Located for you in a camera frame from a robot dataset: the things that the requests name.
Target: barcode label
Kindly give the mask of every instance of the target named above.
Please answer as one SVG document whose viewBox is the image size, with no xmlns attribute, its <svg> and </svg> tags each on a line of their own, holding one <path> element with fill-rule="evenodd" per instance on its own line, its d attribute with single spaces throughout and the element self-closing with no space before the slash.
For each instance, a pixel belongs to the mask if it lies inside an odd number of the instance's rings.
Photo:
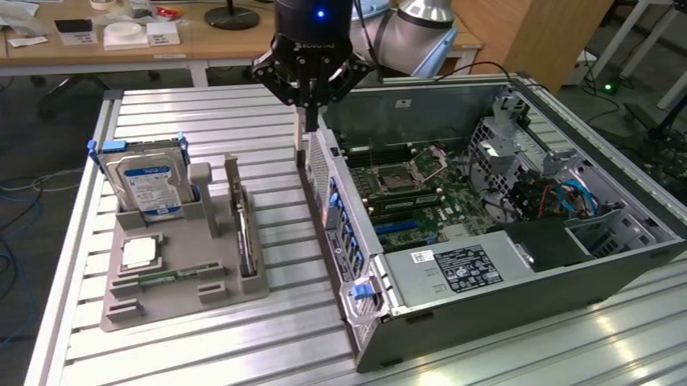
<svg viewBox="0 0 687 386">
<path fill-rule="evenodd" d="M 433 260 L 433 252 L 428 249 L 425 251 L 412 252 L 409 254 L 414 263 L 424 263 Z"/>
</svg>

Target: desk leg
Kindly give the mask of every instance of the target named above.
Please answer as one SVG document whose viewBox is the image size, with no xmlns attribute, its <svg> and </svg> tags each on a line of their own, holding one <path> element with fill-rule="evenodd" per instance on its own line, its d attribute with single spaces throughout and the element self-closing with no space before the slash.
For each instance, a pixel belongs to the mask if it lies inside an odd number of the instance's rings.
<svg viewBox="0 0 687 386">
<path fill-rule="evenodd" d="M 461 68 L 462 66 L 466 66 L 468 64 L 472 64 L 474 62 L 474 57 L 476 57 L 476 50 L 464 50 L 464 51 L 461 51 L 460 52 L 460 57 L 454 61 L 453 70 L 456 68 Z M 454 73 L 454 75 L 468 75 L 470 69 L 472 69 L 472 67 L 466 67 L 466 68 L 461 69 L 460 71 L 457 71 Z"/>
<path fill-rule="evenodd" d="M 190 79 L 193 87 L 206 87 L 206 60 L 189 61 Z"/>
<path fill-rule="evenodd" d="M 610 59 L 612 54 L 618 49 L 620 43 L 622 42 L 624 38 L 626 37 L 626 34 L 629 33 L 629 30 L 632 29 L 632 26 L 634 25 L 641 14 L 644 13 L 646 6 L 648 6 L 646 0 L 638 0 L 634 8 L 632 9 L 632 13 L 626 17 L 626 20 L 624 20 L 622 26 L 617 30 L 617 34 L 614 34 L 614 36 L 612 37 L 610 43 L 608 44 L 608 47 L 602 51 L 601 57 L 596 61 L 596 65 L 590 69 L 590 73 L 593 74 L 594 78 L 598 77 L 598 74 L 601 73 L 601 70 L 608 63 L 608 60 Z"/>
<path fill-rule="evenodd" d="M 622 71 L 620 72 L 620 76 L 622 78 L 626 78 L 634 70 L 636 65 L 640 63 L 641 59 L 644 59 L 645 53 L 650 49 L 650 46 L 656 42 L 657 38 L 660 38 L 662 32 L 665 31 L 665 28 L 668 28 L 668 25 L 674 19 L 674 16 L 677 16 L 677 14 L 678 10 L 669 10 L 668 14 L 662 17 L 662 20 L 653 28 L 653 31 L 650 31 L 650 34 L 645 37 L 644 43 L 640 45 L 640 49 L 636 50 L 636 53 L 632 55 L 632 59 L 629 59 L 629 62 L 626 63 L 626 65 L 622 68 Z"/>
<path fill-rule="evenodd" d="M 660 99 L 657 102 L 656 107 L 660 110 L 668 109 L 669 106 L 673 104 L 674 99 L 677 99 L 678 94 L 684 91 L 684 88 L 687 87 L 687 71 L 684 74 L 678 77 L 677 82 L 674 83 L 674 86 L 670 87 L 668 92 L 665 93 L 665 96 Z"/>
</svg>

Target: hard drive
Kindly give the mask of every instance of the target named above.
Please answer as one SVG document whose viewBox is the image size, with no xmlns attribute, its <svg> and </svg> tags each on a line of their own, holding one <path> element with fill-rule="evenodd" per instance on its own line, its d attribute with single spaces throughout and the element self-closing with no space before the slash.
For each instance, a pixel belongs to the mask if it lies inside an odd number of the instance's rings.
<svg viewBox="0 0 687 386">
<path fill-rule="evenodd" d="M 107 141 L 99 149 L 89 142 L 90 157 L 111 184 L 121 211 L 139 211 L 146 222 L 179 217 L 181 204 L 195 200 L 186 146 L 182 135 L 153 142 Z"/>
</svg>

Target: black lamp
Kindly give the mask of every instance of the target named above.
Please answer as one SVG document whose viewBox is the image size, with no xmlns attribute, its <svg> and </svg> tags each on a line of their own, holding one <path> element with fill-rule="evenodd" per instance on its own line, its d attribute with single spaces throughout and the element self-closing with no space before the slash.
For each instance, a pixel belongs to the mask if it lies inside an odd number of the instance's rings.
<svg viewBox="0 0 687 386">
<path fill-rule="evenodd" d="M 246 30 L 257 25 L 259 15 L 246 8 L 233 6 L 233 0 L 226 0 L 226 6 L 205 12 L 205 22 L 222 30 Z"/>
</svg>

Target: robotic arm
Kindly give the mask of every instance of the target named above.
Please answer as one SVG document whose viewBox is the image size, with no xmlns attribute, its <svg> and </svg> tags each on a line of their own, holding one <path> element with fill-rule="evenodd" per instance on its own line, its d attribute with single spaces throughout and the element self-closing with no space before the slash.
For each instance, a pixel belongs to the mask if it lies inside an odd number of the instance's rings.
<svg viewBox="0 0 687 386">
<path fill-rule="evenodd" d="M 361 21 L 357 13 L 350 17 L 353 1 Z M 296 106 L 306 133 L 317 129 L 318 108 L 340 101 L 374 69 L 372 55 L 380 65 L 432 77 L 457 34 L 449 0 L 405 0 L 398 10 L 389 0 L 275 0 L 274 27 L 251 72 L 278 100 Z"/>
<path fill-rule="evenodd" d="M 352 0 L 275 0 L 269 51 L 253 62 L 253 76 L 285 105 L 296 105 L 305 132 L 317 129 L 317 110 L 340 101 L 372 70 L 353 53 Z M 296 87 L 277 74 L 275 62 Z"/>
</svg>

